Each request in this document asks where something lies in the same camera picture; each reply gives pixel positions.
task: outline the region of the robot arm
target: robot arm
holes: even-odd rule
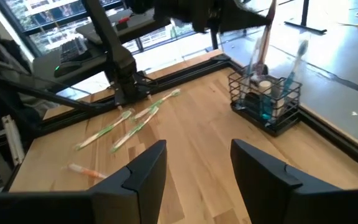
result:
[[[164,17],[193,24],[196,32],[216,29],[219,32],[265,26],[271,20],[246,9],[237,0],[125,0],[134,13],[154,7],[155,19]]]

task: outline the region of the keyboard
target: keyboard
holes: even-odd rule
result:
[[[91,58],[84,40],[76,37],[60,46],[60,63],[64,62],[80,62]]]

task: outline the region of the wooden table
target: wooden table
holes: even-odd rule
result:
[[[151,74],[168,73],[207,60],[210,52]],[[231,139],[255,147],[331,184],[344,189],[358,188],[358,163],[300,123],[272,138],[231,111],[227,76],[230,68],[181,85],[181,95],[170,98],[156,116],[114,154],[113,142],[133,127],[126,121],[80,152],[73,146],[84,141],[119,116],[114,110],[36,139],[11,187],[18,191],[84,190],[98,180],[62,167],[74,162],[105,174],[112,174],[158,139],[167,140],[168,170],[161,224],[165,223],[249,223],[232,171]],[[88,101],[112,94],[99,92]],[[159,99],[166,93],[153,96]],[[150,101],[134,105],[136,111]],[[69,110],[61,106],[47,116]]]

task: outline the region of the wooden tabletop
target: wooden tabletop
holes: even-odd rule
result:
[[[220,51],[193,58],[151,74],[161,77],[199,63]],[[134,126],[125,121],[82,151],[74,145],[119,116],[114,110],[36,139],[11,187],[11,192],[84,190],[99,180],[62,169],[70,162],[112,174],[151,146],[167,140],[167,181],[160,211],[166,223],[250,223],[234,178],[229,155],[231,139],[249,144],[344,189],[358,188],[358,163],[300,123],[272,138],[231,111],[225,68],[178,86],[181,94],[164,102],[143,129],[114,154],[112,144]],[[154,100],[165,93],[153,96]],[[87,99],[110,95],[110,90]],[[140,111],[150,101],[134,105]],[[61,106],[47,116],[69,110]]]

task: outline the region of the wire basket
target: wire basket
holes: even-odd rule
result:
[[[293,81],[285,88],[286,78],[271,77],[267,71],[264,69],[258,81],[237,72],[228,76],[231,108],[266,133],[278,136],[299,122],[302,84]],[[262,81],[271,85],[262,88]]]

